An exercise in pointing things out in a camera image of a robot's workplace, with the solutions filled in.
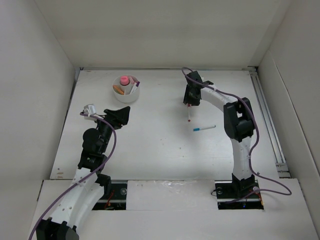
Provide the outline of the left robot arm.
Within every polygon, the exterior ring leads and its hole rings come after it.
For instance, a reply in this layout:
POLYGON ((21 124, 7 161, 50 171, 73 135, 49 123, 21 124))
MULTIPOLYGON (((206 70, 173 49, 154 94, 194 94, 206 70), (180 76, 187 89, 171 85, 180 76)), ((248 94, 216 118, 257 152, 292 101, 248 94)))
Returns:
POLYGON ((116 130, 129 122, 131 108, 105 109, 103 115, 96 113, 89 104, 80 113, 86 120, 94 121, 96 127, 87 129, 82 135, 82 152, 73 180, 46 210, 52 211, 48 218, 41 216, 33 227, 29 238, 38 240, 78 240, 79 229, 101 198, 112 191, 110 176, 102 170, 112 153, 105 155, 111 138, 116 139, 116 130))

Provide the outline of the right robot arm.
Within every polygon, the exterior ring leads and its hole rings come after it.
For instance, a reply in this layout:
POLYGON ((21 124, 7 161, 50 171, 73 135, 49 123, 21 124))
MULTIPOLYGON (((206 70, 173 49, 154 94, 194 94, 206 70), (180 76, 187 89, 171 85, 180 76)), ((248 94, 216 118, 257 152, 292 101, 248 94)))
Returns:
POLYGON ((211 81, 203 81, 197 71, 191 70, 183 75, 187 81, 183 99, 185 105, 199 106, 201 101, 206 101, 223 113, 224 131, 231 140, 233 150, 232 180, 227 185, 232 191, 229 198, 242 198, 257 186, 250 168, 251 141, 256 129, 250 100, 223 93, 211 81))

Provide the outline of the pink capped marker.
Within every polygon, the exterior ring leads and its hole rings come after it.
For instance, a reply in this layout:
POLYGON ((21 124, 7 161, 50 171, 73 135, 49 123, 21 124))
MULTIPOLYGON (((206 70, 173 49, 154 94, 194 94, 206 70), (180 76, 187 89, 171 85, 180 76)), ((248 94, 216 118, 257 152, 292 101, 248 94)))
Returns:
POLYGON ((133 94, 138 89, 139 85, 140 85, 139 81, 135 82, 130 93, 133 94))

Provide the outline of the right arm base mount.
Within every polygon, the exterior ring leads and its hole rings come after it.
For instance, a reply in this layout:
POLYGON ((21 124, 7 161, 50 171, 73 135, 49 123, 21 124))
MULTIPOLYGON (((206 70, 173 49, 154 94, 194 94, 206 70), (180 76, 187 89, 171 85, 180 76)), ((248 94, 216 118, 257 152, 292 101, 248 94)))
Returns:
POLYGON ((211 195, 216 197, 218 210, 263 210, 260 193, 254 192, 259 187, 257 181, 244 190, 238 190, 231 180, 214 182, 215 189, 211 195))

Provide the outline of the blue capped marker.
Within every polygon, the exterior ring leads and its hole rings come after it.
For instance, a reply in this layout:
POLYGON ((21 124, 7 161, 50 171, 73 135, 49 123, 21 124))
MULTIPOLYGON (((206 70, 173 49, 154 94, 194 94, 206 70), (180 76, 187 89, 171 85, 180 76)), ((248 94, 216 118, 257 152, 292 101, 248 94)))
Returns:
POLYGON ((216 125, 211 125, 211 126, 205 126, 205 127, 196 127, 193 129, 194 132, 198 131, 204 131, 204 130, 210 130, 216 128, 216 125))

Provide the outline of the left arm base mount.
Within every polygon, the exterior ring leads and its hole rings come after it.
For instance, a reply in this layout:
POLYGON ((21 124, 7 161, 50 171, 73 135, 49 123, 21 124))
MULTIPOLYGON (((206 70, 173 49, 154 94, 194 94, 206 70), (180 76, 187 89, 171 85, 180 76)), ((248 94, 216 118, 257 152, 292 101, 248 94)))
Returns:
POLYGON ((111 183, 108 195, 103 196, 94 205, 93 211, 122 211, 126 210, 128 182, 118 181, 111 183))

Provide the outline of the orange correction tape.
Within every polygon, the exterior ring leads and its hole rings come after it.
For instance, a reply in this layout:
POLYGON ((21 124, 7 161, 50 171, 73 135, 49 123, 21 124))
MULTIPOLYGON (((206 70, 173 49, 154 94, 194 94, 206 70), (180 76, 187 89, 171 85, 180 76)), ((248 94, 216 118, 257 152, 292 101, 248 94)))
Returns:
POLYGON ((112 87, 113 87, 113 90, 115 92, 117 92, 118 94, 120 94, 120 95, 124 95, 125 94, 125 92, 121 89, 121 87, 119 85, 115 85, 114 84, 112 87))

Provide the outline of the red capped marker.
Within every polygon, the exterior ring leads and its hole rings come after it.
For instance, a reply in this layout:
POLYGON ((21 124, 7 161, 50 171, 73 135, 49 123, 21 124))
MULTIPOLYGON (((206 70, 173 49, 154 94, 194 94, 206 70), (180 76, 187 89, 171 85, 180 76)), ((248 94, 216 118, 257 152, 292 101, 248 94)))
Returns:
POLYGON ((190 104, 187 105, 187 114, 188 114, 187 121, 191 122, 191 105, 190 104))

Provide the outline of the pink glue bottle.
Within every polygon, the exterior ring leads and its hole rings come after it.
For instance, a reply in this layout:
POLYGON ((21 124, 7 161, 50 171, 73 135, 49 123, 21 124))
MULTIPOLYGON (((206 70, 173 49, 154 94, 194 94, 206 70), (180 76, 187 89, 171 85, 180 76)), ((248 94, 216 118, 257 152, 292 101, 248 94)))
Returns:
POLYGON ((119 83, 121 86, 127 86, 131 83, 131 81, 127 75, 123 75, 120 77, 119 83))

